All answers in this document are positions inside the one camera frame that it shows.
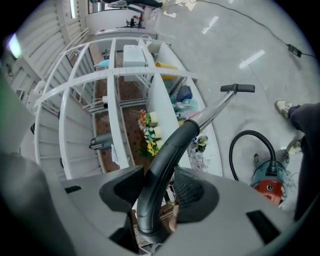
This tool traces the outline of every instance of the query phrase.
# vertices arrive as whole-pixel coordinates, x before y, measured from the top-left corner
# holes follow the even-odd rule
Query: shoe
[[[287,146],[285,152],[287,155],[289,156],[294,156],[299,154],[302,150],[301,150],[301,141],[302,139],[299,140],[294,140],[292,141],[289,146]]]
[[[289,109],[292,108],[294,105],[292,105],[290,102],[284,100],[284,99],[277,99],[274,103],[275,109],[282,115],[284,118],[288,118],[288,112]]]
[[[162,7],[161,8],[164,8],[164,7],[168,6],[168,0],[161,0],[161,3],[162,3]]]

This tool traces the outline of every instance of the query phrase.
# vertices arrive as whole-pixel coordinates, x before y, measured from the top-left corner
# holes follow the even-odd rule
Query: black hose
[[[269,152],[270,152],[270,164],[269,164],[269,171],[270,173],[275,173],[275,170],[276,170],[276,153],[275,153],[275,150],[274,148],[272,147],[270,141],[265,137],[263,136],[261,133],[255,131],[255,130],[244,130],[242,132],[240,132],[237,136],[234,137],[234,139],[232,140],[231,142],[231,145],[230,145],[230,150],[229,150],[229,164],[230,164],[230,168],[231,168],[231,172],[232,172],[232,175],[234,177],[234,179],[236,181],[238,181],[238,176],[236,174],[236,171],[235,171],[235,168],[234,168],[234,162],[232,160],[232,156],[233,156],[233,151],[234,151],[234,146],[237,142],[237,140],[244,136],[244,135],[252,135],[252,136],[255,136],[257,137],[260,141],[262,141],[266,147],[268,148]]]
[[[165,141],[144,176],[136,213],[138,232],[151,243],[162,243],[170,233],[160,221],[160,207],[170,178],[192,139],[200,133],[197,123],[187,120]]]

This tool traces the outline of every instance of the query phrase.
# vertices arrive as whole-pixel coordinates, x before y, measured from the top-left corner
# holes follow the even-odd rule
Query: gray floor
[[[312,54],[312,49],[294,21],[273,1],[216,0],[226,7],[250,15],[268,26],[287,44]],[[293,104],[316,103],[320,100],[318,62],[309,56],[297,58],[268,30],[234,11],[205,2],[186,2],[161,9],[154,29],[159,40],[172,43],[172,49],[186,68],[197,73],[197,86],[207,105],[222,96],[220,86],[253,84],[256,93],[239,93],[214,121],[221,154],[223,175],[232,179],[229,146],[243,130],[256,130],[265,135],[276,150],[285,149],[295,137],[301,137],[275,111],[278,98]],[[245,137],[234,148],[234,166],[239,178],[249,183],[254,171],[253,155],[266,151],[255,138]],[[290,159],[295,186],[302,155]],[[283,206],[292,212],[296,189],[289,190]]]

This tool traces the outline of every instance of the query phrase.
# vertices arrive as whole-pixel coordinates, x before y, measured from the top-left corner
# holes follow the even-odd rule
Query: white box
[[[123,67],[145,67],[146,59],[140,46],[137,45],[125,45],[123,47]],[[126,75],[124,81],[132,82],[139,81],[134,75]]]

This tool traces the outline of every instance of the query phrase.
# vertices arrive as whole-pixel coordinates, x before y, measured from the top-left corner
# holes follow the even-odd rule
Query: dark pants
[[[162,2],[157,2],[155,0],[127,0],[126,1],[128,5],[131,4],[142,4],[145,6],[151,6],[151,7],[156,7],[156,8],[161,8],[162,7]]]
[[[292,125],[304,133],[298,196],[294,218],[299,220],[320,192],[320,102],[289,109]]]

